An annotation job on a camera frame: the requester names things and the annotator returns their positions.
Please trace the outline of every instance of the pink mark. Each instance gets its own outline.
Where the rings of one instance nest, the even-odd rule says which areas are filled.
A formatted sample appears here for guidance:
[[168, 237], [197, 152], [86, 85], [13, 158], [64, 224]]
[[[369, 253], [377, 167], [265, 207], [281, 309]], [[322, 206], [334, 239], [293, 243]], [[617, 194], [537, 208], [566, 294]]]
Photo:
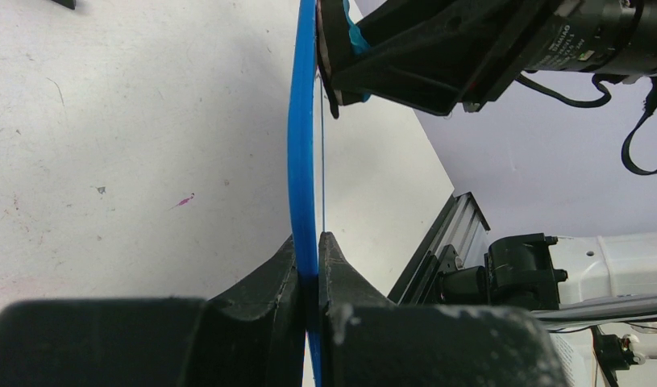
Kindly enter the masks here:
[[190, 194], [190, 198], [185, 198], [185, 199], [181, 200], [174, 207], [183, 206], [184, 204], [186, 204], [186, 203], [190, 202], [191, 200], [193, 200], [193, 198], [195, 198], [195, 193]]

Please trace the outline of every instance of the blue flexible band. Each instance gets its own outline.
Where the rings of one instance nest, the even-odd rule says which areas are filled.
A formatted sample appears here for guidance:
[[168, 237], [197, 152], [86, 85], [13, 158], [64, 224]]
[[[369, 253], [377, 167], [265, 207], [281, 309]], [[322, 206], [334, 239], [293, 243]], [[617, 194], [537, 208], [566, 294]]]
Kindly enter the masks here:
[[321, 386], [318, 330], [318, 245], [314, 212], [314, 74], [316, 0], [300, 0], [288, 114], [288, 196], [297, 272], [305, 300], [314, 380]]

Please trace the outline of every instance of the white paint smudge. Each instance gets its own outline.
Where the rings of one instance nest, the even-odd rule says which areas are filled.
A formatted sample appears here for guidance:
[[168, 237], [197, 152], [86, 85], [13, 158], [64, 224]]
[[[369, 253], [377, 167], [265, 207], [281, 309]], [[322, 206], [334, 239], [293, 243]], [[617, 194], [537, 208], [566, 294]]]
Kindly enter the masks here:
[[542, 387], [549, 387], [554, 385], [554, 379], [551, 378], [549, 375], [542, 375], [539, 377], [538, 383]]
[[343, 345], [345, 342], [347, 323], [351, 321], [353, 314], [354, 307], [350, 304], [344, 304], [335, 311], [335, 319], [333, 320], [333, 343], [335, 345]]
[[461, 314], [467, 314], [472, 318], [483, 318], [486, 315], [490, 315], [495, 318], [507, 318], [513, 315], [509, 309], [495, 306], [440, 305], [436, 306], [436, 308], [440, 313], [451, 318], [460, 318]]
[[540, 359], [540, 360], [537, 360], [537, 368], [539, 368], [541, 371], [548, 371], [549, 370], [549, 364], [546, 361]]

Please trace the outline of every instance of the white table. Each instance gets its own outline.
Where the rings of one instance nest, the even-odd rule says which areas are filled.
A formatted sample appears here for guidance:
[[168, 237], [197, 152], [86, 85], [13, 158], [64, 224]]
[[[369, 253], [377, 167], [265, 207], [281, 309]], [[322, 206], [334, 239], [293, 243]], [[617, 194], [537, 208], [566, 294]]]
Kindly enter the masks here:
[[[297, 0], [0, 0], [0, 309], [208, 298], [266, 261], [296, 25]], [[387, 293], [451, 183], [412, 110], [373, 98], [325, 130], [327, 228]]]

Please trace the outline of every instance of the thin wire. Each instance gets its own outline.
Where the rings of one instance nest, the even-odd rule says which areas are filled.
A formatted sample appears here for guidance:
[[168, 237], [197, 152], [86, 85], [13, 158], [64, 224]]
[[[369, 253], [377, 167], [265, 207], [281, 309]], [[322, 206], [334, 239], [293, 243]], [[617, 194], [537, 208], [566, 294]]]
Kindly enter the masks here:
[[626, 322], [626, 324], [629, 325], [630, 327], [637, 327], [637, 328], [642, 328], [642, 329], [654, 329], [654, 330], [657, 331], [656, 327], [645, 327], [643, 325], [633, 324], [632, 322]]
[[586, 331], [591, 327], [584, 327], [584, 328], [578, 328], [578, 329], [573, 329], [572, 331], [563, 331], [563, 328], [557, 329], [555, 331], [549, 331], [549, 333], [557, 333], [557, 334], [566, 334], [566, 333], [576, 333], [576, 332], [582, 332]]
[[319, 82], [321, 86], [321, 220], [323, 222], [323, 232], [326, 232], [326, 141], [323, 135], [323, 82]]
[[576, 101], [574, 99], [570, 99], [562, 94], [556, 93], [554, 90], [549, 89], [546, 86], [540, 85], [539, 83], [531, 80], [530, 78], [522, 74], [518, 75], [518, 78], [516, 78], [516, 82], [538, 93], [544, 94], [551, 98], [555, 98], [568, 106], [579, 107], [583, 109], [601, 107], [606, 103], [610, 102], [611, 99], [610, 92], [608, 91], [608, 89], [606, 89], [605, 86], [601, 84], [602, 79], [601, 76], [598, 76], [598, 74], [592, 77], [592, 83], [594, 84], [594, 87], [596, 87], [597, 90], [599, 90], [604, 95], [602, 95], [599, 99], [594, 101]]

